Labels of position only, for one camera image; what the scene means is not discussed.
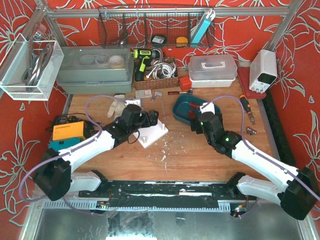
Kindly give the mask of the white work glove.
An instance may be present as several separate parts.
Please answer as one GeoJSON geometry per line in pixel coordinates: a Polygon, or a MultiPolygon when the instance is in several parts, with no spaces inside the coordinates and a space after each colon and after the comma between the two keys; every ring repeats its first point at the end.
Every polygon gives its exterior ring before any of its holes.
{"type": "Polygon", "coordinates": [[[125,101],[126,101],[125,94],[115,94],[114,101],[109,107],[107,117],[108,118],[114,117],[114,119],[120,117],[125,108],[125,101]]]}

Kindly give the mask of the white control box with knob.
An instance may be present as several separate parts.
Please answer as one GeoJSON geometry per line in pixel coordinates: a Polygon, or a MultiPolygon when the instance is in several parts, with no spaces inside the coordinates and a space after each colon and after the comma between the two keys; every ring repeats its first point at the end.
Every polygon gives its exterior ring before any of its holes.
{"type": "Polygon", "coordinates": [[[127,99],[125,101],[125,106],[128,106],[128,105],[136,105],[141,107],[141,99],[140,98],[127,99]]]}

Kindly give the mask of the white peg base plate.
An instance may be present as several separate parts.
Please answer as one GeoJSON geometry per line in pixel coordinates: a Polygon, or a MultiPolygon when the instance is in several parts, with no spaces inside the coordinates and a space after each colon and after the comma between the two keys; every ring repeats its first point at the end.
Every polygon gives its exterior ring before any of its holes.
{"type": "Polygon", "coordinates": [[[169,130],[166,125],[158,120],[156,125],[140,128],[137,132],[133,133],[133,135],[137,138],[142,147],[146,149],[168,132],[169,130]]]}

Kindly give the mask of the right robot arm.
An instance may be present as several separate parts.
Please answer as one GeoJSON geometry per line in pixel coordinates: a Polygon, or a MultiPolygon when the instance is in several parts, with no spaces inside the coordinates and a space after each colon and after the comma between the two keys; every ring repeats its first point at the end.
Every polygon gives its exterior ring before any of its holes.
{"type": "Polygon", "coordinates": [[[320,190],[315,174],[307,167],[298,169],[262,152],[240,134],[225,130],[219,115],[204,112],[191,120],[191,130],[204,134],[207,143],[219,154],[241,162],[266,180],[237,172],[228,181],[232,196],[242,194],[275,203],[296,220],[304,220],[316,202],[320,190]]]}

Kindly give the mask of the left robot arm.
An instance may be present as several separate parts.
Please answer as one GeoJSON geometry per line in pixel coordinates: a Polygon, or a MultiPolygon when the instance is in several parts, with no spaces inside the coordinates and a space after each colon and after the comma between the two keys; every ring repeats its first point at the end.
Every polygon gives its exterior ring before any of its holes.
{"type": "Polygon", "coordinates": [[[34,182],[51,201],[57,201],[71,192],[96,191],[102,183],[102,174],[97,170],[83,173],[76,172],[76,169],[95,156],[128,141],[129,136],[141,128],[156,126],[158,118],[156,110],[146,112],[138,105],[129,104],[121,116],[92,137],[59,151],[48,149],[45,153],[47,159],[35,171],[34,182]]]}

